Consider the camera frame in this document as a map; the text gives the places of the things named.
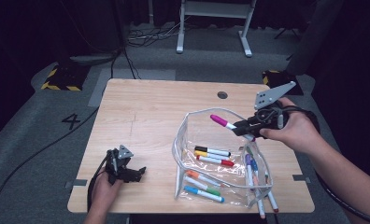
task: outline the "dark background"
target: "dark background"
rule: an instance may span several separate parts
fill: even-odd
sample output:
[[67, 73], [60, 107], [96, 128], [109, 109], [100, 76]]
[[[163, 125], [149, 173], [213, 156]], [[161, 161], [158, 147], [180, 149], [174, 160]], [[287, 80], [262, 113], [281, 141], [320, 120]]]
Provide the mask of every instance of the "dark background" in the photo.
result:
[[[112, 2], [63, 1], [74, 24], [58, 0], [0, 0], [0, 131], [34, 93], [33, 75], [59, 61], [46, 38], [47, 30], [60, 40], [58, 48], [68, 56], [96, 53], [76, 27], [99, 48], [115, 49], [123, 43]], [[116, 2], [122, 4], [124, 11], [119, 14], [126, 21], [149, 22], [148, 0]], [[288, 1], [258, 1], [251, 28], [304, 28], [303, 21], [278, 23], [293, 12], [291, 7], [274, 7], [284, 3]], [[178, 20], [179, 0], [154, 0], [153, 5], [155, 25]], [[313, 97], [342, 153], [370, 174], [370, 0], [345, 1], [307, 74], [316, 79]]]

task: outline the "hand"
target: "hand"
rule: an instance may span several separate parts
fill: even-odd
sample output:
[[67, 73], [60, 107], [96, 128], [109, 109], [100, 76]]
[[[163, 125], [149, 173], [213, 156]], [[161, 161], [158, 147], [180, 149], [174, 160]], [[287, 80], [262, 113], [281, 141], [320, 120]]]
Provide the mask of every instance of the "hand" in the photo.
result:
[[123, 183], [117, 179], [113, 185], [108, 182], [109, 174], [105, 172], [105, 167], [101, 168], [100, 175], [95, 180], [92, 190], [92, 208], [97, 207], [99, 211], [107, 213], [110, 206], [118, 196], [119, 188]]
[[[288, 98], [281, 98], [279, 101], [283, 106], [295, 105]], [[261, 129], [260, 134], [306, 154], [311, 153], [310, 144], [322, 140], [310, 119], [304, 113], [297, 111], [290, 112], [290, 118], [283, 129]]]

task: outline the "gray carpet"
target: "gray carpet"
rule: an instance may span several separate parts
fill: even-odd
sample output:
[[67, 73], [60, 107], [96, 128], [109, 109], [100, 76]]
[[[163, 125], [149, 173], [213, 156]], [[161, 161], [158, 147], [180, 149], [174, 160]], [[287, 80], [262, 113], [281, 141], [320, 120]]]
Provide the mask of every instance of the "gray carpet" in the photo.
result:
[[[127, 52], [144, 79], [262, 84], [261, 72], [284, 69], [288, 63], [286, 58], [298, 43], [291, 32], [274, 39], [277, 30], [250, 30], [248, 40], [253, 56], [246, 58], [236, 34], [238, 30], [241, 27], [187, 31], [182, 54], [176, 54], [176, 36], [148, 47], [128, 47]], [[92, 67], [83, 91], [41, 90], [53, 66], [49, 65], [34, 76], [31, 85], [36, 93], [0, 132], [0, 186], [19, 164], [69, 132], [70, 124], [63, 123], [63, 119], [77, 114], [78, 120], [86, 121], [101, 101], [104, 83], [110, 76], [110, 63]], [[132, 78], [128, 69], [121, 55], [114, 64], [113, 76]], [[305, 95], [290, 98], [318, 115], [321, 134], [337, 148], [310, 96], [314, 80], [308, 76], [298, 80]], [[66, 208], [71, 188], [65, 186], [76, 178], [94, 119], [95, 114], [63, 140], [26, 162], [10, 178], [0, 195], [0, 223], [82, 222], [85, 214], [72, 214]], [[340, 207], [320, 187], [308, 158], [297, 154], [297, 159], [304, 175], [310, 179], [308, 187], [316, 209], [310, 214], [278, 214], [279, 223], [349, 223]], [[123, 224], [127, 217], [126, 214], [110, 214], [107, 223]], [[273, 215], [269, 214], [267, 219], [275, 223]]]

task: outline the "white marker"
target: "white marker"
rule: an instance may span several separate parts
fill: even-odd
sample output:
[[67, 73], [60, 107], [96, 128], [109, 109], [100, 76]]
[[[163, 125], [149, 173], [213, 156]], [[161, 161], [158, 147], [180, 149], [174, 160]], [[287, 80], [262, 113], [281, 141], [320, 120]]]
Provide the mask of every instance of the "white marker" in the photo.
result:
[[194, 155], [209, 157], [209, 158], [213, 158], [213, 159], [217, 159], [217, 160], [223, 160], [223, 161], [229, 161], [230, 160], [230, 158], [226, 157], [226, 156], [217, 155], [217, 154], [214, 154], [214, 153], [208, 153], [208, 152], [199, 151], [199, 150], [195, 150]]

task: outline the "blue marker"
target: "blue marker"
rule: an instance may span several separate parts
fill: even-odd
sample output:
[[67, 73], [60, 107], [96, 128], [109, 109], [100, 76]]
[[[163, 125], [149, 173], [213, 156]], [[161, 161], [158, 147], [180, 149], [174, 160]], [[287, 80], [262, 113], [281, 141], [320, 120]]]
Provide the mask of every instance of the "blue marker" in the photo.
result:
[[190, 193], [193, 193], [193, 194], [197, 194], [197, 195], [200, 195], [200, 196], [203, 196], [203, 197], [206, 197], [206, 198], [209, 198], [211, 200], [214, 200], [214, 201], [217, 201], [219, 203], [223, 203], [225, 200], [220, 197], [220, 196], [217, 196], [217, 195], [214, 195], [214, 194], [210, 194], [210, 193], [207, 193], [205, 191], [202, 191], [200, 189], [196, 189], [196, 188], [193, 188], [191, 186], [185, 186], [184, 189]]
[[258, 176], [258, 165], [254, 159], [251, 160], [251, 167], [255, 174]]

